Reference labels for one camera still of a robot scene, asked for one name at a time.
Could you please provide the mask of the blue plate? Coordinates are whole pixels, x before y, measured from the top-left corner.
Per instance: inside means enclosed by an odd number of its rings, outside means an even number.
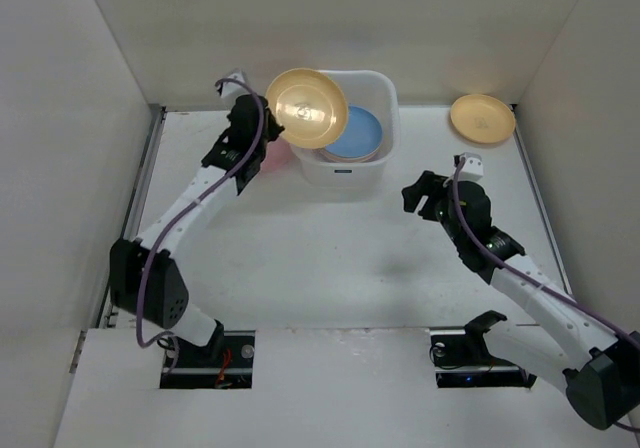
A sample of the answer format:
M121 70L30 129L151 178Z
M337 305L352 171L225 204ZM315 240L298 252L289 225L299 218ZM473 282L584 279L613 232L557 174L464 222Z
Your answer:
M338 158L355 159L376 152L383 141L383 128L370 111L350 105L343 133L324 150Z

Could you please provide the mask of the yellow plate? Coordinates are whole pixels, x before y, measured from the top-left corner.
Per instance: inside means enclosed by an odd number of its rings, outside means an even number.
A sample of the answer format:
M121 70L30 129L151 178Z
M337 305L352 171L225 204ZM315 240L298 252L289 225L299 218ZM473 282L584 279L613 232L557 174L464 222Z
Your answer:
M265 97L276 121L284 128L281 136L295 147L324 148L346 128L346 97L338 84L320 71L285 71L271 82Z
M465 139L479 144L499 144L510 138L516 119L509 106L484 94L458 98L450 108L453 128Z

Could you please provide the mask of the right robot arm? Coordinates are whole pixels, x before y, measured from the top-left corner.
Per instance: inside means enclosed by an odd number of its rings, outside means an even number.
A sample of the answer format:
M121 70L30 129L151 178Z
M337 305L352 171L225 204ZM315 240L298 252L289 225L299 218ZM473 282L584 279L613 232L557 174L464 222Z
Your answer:
M479 315L465 326L470 360L498 358L545 380L598 430L619 426L638 408L638 332L624 332L557 288L523 246L494 225L479 184L425 171L401 194L405 211L439 223L464 266L535 322L528 332L502 313Z

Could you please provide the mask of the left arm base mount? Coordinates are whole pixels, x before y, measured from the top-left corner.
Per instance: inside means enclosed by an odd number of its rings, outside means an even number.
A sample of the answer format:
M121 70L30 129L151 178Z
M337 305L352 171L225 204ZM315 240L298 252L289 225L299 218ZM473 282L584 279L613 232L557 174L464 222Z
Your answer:
M207 354L203 347L179 339L178 358L165 355L159 388L166 390L246 390L252 388L256 333L226 331L221 345Z

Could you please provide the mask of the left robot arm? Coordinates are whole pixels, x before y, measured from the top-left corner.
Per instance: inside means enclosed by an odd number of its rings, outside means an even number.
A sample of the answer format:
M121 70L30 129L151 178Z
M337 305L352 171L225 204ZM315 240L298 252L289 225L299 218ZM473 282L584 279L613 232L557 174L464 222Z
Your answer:
M138 344L149 346L140 330L150 323L161 336L189 343L206 364L224 354L222 327L191 300L180 265L196 236L259 173L268 143L283 131L256 94L239 96L227 119L228 128L171 207L134 239L117 240L109 253L110 299L134 315Z

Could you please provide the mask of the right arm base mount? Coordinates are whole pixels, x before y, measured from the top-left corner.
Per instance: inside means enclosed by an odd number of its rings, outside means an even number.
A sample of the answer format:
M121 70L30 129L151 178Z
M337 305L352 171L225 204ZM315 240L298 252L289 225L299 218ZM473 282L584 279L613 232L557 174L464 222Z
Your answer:
M525 369L491 355L484 335L507 317L487 311L464 326L430 330L429 358L440 389L524 388L530 389L537 377Z

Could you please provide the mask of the pink plate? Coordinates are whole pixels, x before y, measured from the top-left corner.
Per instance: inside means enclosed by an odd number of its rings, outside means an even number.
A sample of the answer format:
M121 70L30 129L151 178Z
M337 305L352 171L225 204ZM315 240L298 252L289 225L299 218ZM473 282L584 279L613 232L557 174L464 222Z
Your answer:
M290 161L291 157L290 145L284 139L278 138L268 144L261 170L265 173L279 170Z

